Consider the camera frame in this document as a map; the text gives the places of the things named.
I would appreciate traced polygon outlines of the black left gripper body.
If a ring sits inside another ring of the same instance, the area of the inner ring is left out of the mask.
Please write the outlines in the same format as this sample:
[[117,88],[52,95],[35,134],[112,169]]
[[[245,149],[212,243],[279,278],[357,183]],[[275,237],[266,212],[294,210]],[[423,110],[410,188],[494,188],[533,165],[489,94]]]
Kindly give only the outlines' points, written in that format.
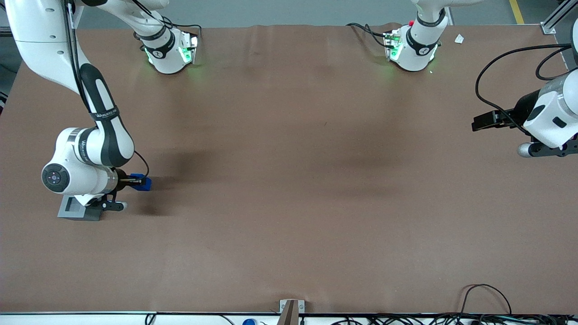
[[539,98],[540,90],[522,96],[514,106],[514,121],[522,130],[524,122],[528,119],[531,111],[535,107],[535,103]]

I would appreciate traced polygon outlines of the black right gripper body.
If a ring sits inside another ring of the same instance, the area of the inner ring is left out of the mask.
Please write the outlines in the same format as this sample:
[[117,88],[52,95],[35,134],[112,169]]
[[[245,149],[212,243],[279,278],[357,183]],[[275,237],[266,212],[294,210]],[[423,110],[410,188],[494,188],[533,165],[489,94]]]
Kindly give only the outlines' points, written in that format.
[[128,175],[119,168],[112,168],[111,169],[111,193],[121,191],[128,185],[127,179],[129,179]]

